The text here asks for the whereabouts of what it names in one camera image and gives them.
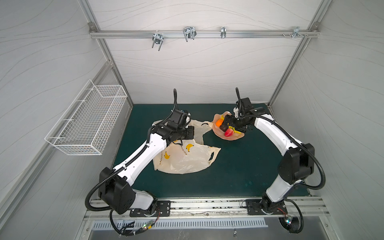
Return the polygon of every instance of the white wire basket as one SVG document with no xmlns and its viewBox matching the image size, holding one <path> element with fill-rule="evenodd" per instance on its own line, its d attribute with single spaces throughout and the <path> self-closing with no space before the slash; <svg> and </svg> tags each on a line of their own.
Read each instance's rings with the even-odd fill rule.
<svg viewBox="0 0 384 240">
<path fill-rule="evenodd" d="M 121 85 L 89 81 L 45 137 L 67 155 L 101 155 L 127 98 Z"/>
</svg>

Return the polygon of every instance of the wavy line pattern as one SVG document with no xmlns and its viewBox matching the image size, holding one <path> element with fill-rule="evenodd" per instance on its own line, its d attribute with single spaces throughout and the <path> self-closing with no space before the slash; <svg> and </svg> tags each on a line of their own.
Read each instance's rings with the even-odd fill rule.
<svg viewBox="0 0 384 240">
<path fill-rule="evenodd" d="M 316 194 L 342 239 L 384 235 L 377 208 L 384 199 L 383 12 L 382 1 L 333 1 L 321 36 L 311 40 L 273 105 L 284 128 L 315 146 L 327 175 Z M 309 181 L 317 183 L 318 175 Z"/>
<path fill-rule="evenodd" d="M 106 59 L 89 36 L 77 0 L 0 5 L 2 201 L 45 144 L 48 131 Z M 116 83 L 112 73 L 105 79 Z M 113 158 L 125 122 L 118 119 L 103 157 L 55 152 L 0 239 L 74 239 L 85 213 L 84 189 L 97 181 L 94 173 L 108 165 L 106 158 Z M 17 230 L 20 223 L 23 231 Z"/>
<path fill-rule="evenodd" d="M 289 39 L 107 40 L 135 103 L 233 103 L 235 87 L 251 101 L 267 102 L 298 42 Z"/>
<path fill-rule="evenodd" d="M 320 0 L 89 0 L 102 30 L 307 28 Z"/>
<path fill-rule="evenodd" d="M 265 30 L 306 28 L 320 0 L 89 2 L 102 30 L 177 30 L 187 25 L 209 30 L 223 24 Z M 186 93 L 179 97 L 183 103 L 232 103 L 236 86 L 252 101 L 267 102 L 298 44 L 290 39 L 172 39 L 157 52 L 151 40 L 107 42 L 135 103 L 170 103 L 167 93 L 173 87 Z"/>
</svg>

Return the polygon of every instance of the green table surface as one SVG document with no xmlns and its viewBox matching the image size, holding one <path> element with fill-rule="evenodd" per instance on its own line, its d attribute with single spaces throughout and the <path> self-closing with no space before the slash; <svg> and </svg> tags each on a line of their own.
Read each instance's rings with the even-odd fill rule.
<svg viewBox="0 0 384 240">
<path fill-rule="evenodd" d="M 216 113 L 233 111 L 234 104 L 179 104 L 191 118 L 212 121 Z M 264 107 L 265 104 L 253 104 Z M 146 139 L 147 131 L 156 120 L 165 118 L 172 104 L 135 104 L 129 117 L 114 164 L 129 157 Z M 212 165 L 200 172 L 168 174 L 155 171 L 150 162 L 137 177 L 132 188 L 149 191 L 159 198 L 165 197 L 246 197 L 261 196 L 277 176 L 281 154 L 276 146 L 258 129 L 247 131 L 245 136 L 227 141 L 213 131 L 204 134 L 204 144 L 220 147 Z M 291 196 L 307 196 L 304 188 L 296 189 Z"/>
</svg>

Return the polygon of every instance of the aluminum rail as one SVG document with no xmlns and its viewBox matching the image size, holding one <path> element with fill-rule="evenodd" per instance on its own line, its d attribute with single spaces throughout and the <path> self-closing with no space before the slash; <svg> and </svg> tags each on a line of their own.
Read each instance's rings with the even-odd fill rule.
<svg viewBox="0 0 384 240">
<path fill-rule="evenodd" d="M 164 38 L 185 38 L 182 30 L 166 31 L 95 31 L 91 38 L 150 38 L 158 33 Z M 294 30 L 226 30 L 225 38 L 291 38 Z M 317 38 L 319 31 L 299 30 L 296 38 Z M 222 38 L 220 30 L 196 30 L 195 38 Z"/>
</svg>

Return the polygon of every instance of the wire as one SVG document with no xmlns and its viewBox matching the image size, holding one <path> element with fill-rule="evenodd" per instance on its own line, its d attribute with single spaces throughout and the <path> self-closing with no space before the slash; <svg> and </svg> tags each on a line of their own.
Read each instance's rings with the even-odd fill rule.
<svg viewBox="0 0 384 240">
<path fill-rule="evenodd" d="M 241 202 L 240 207 L 241 207 L 241 208 L 244 208 L 244 209 L 247 209 L 248 206 L 243 207 L 243 202 L 245 202 L 245 201 L 246 201 L 246 200 L 244 200 L 244 201 Z"/>
<path fill-rule="evenodd" d="M 157 208 L 156 210 L 159 212 L 159 214 L 157 215 L 156 221 L 155 221 L 154 223 L 152 223 L 151 226 L 155 225 L 155 223 L 157 222 L 157 220 L 158 220 L 159 217 L 160 217 L 160 209 Z"/>
<path fill-rule="evenodd" d="M 303 218 L 303 215 L 299 209 L 299 206 L 291 199 L 288 199 L 288 198 L 284 198 L 284 201 L 288 201 L 288 202 L 291 202 L 294 204 L 294 206 L 296 207 L 296 209 L 299 211 L 299 215 L 300 215 L 300 227 L 298 230 L 288 230 L 290 233 L 300 233 L 303 228 L 304 228 L 304 218 Z"/>
<path fill-rule="evenodd" d="M 173 144 L 183 146 L 183 140 L 180 139 L 180 142 L 181 142 L 181 143 L 174 143 L 174 142 L 173 142 Z"/>
<path fill-rule="evenodd" d="M 179 109 L 178 105 L 177 105 L 177 91 L 176 89 L 174 88 L 173 89 L 173 96 L 174 96 L 174 101 L 173 101 L 173 109 L 171 111 L 171 113 L 163 120 L 161 121 L 161 123 L 164 123 L 166 122 L 169 117 L 172 115 L 172 112 L 175 110 L 175 109 Z M 151 126 L 148 130 L 148 133 L 147 133 L 147 140 L 146 140 L 146 145 L 140 150 L 140 152 L 138 154 L 136 154 L 136 156 L 134 156 L 131 160 L 129 160 L 127 163 L 125 163 L 125 167 L 129 166 L 130 164 L 132 164 L 138 157 L 140 157 L 141 154 L 143 154 L 143 152 L 147 149 L 148 147 L 148 143 L 150 141 L 150 138 L 151 138 L 151 131 L 152 129 L 154 128 L 154 126 Z M 101 185 L 103 185 L 104 183 L 106 183 L 107 181 L 109 181 L 110 179 L 114 178 L 116 175 L 118 175 L 120 172 L 122 172 L 125 168 L 124 167 L 121 167 L 119 168 L 117 171 L 113 172 L 113 174 L 111 174 L 110 176 L 108 176 L 107 178 L 105 178 L 104 180 L 100 181 L 98 184 L 96 184 L 91 190 L 90 192 L 87 194 L 87 196 L 85 197 L 85 207 L 90 210 L 90 211 L 94 211 L 94 212 L 99 212 L 99 211 L 105 211 L 105 210 L 110 210 L 112 209 L 110 206 L 108 207 L 94 207 L 91 205 L 90 203 L 90 200 L 91 200 L 91 196 L 94 194 L 94 192 L 99 188 L 101 187 Z"/>
<path fill-rule="evenodd" d="M 236 95 L 237 95 L 237 98 L 240 101 L 241 99 L 240 99 L 240 94 L 239 94 L 238 88 L 236 88 Z M 325 173 L 324 173 L 323 167 L 320 165 L 319 161 L 315 158 L 315 156 L 310 151 L 308 151 L 308 149 L 306 147 L 304 147 L 300 143 L 296 142 L 296 140 L 287 131 L 285 131 L 284 128 L 282 128 L 279 124 L 277 124 L 274 120 L 271 120 L 269 118 L 266 118 L 264 116 L 259 116 L 259 115 L 245 115 L 245 116 L 240 117 L 240 114 L 239 114 L 239 119 L 244 119 L 246 117 L 261 118 L 261 119 L 264 119 L 264 120 L 270 122 L 271 124 L 275 125 L 281 132 L 284 133 L 285 136 L 288 137 L 288 139 L 293 144 L 295 144 L 298 148 L 300 148 L 302 151 L 304 151 L 313 160 L 313 162 L 316 164 L 316 166 L 317 166 L 317 168 L 319 169 L 319 172 L 320 172 L 320 183 L 319 183 L 319 185 L 311 186 L 311 185 L 307 185 L 307 184 L 304 184 L 304 183 L 301 182 L 301 183 L 295 184 L 295 186 L 296 185 L 297 186 L 304 186 L 306 188 L 313 189 L 313 190 L 319 190 L 319 189 L 321 189 L 321 188 L 323 188 L 325 186 Z"/>
<path fill-rule="evenodd" d="M 280 211 L 284 214 L 284 216 L 288 215 L 288 214 L 285 213 L 283 210 L 281 210 L 279 207 L 278 207 L 277 209 L 280 210 Z"/>
<path fill-rule="evenodd" d="M 236 88 L 236 95 L 237 95 L 237 99 L 239 101 L 239 104 L 238 104 L 238 117 L 240 118 L 240 112 L 241 112 L 241 98 L 240 98 L 240 93 L 239 93 L 239 89 Z"/>
<path fill-rule="evenodd" d="M 116 227 L 115 223 L 113 222 L 113 219 L 112 219 L 112 213 L 113 213 L 113 209 L 111 209 L 111 211 L 109 212 L 109 221 L 111 222 L 111 225 L 112 225 L 113 229 L 114 229 L 119 235 L 122 235 L 122 236 L 133 236 L 133 235 L 137 235 L 137 234 L 139 234 L 139 233 L 143 233 L 143 232 L 146 231 L 146 230 L 143 230 L 143 228 L 141 227 L 141 228 L 139 228 L 138 230 L 136 230 L 136 231 L 134 231 L 134 232 L 132 232 L 132 230 L 131 230 L 129 233 L 126 233 L 125 230 L 124 230 L 124 232 L 122 232 L 121 230 L 122 230 L 123 228 L 126 228 L 127 226 L 125 226 L 125 227 L 123 227 L 122 229 L 119 230 L 119 229 Z"/>
<path fill-rule="evenodd" d="M 148 129 L 148 133 L 147 133 L 147 141 L 146 143 L 148 144 L 149 143 L 149 140 L 150 140 L 150 137 L 151 137 L 151 131 L 152 129 L 154 128 L 154 126 L 151 126 L 149 129 Z M 134 156 L 131 160 L 129 160 L 127 163 L 125 163 L 125 167 L 128 167 L 130 164 L 132 164 L 138 157 L 140 157 L 141 154 L 143 154 L 143 152 L 147 149 L 148 145 L 144 145 L 144 147 L 140 150 L 140 152 L 138 154 L 136 154 L 136 156 Z M 118 175 L 120 172 L 122 172 L 125 167 L 121 167 L 119 168 L 117 171 L 113 172 L 112 175 L 110 175 L 109 177 L 105 178 L 104 180 L 100 181 L 98 184 L 96 184 L 96 186 L 94 186 L 91 191 L 87 194 L 87 196 L 85 197 L 85 207 L 90 210 L 90 211 L 94 211 L 94 212 L 99 212 L 99 211 L 105 211 L 105 210 L 110 210 L 112 209 L 110 206 L 108 207 L 94 207 L 91 205 L 90 203 L 90 200 L 91 200 L 91 196 L 94 194 L 94 192 L 101 186 L 103 185 L 104 183 L 106 183 L 108 180 L 114 178 L 116 175 Z"/>
</svg>

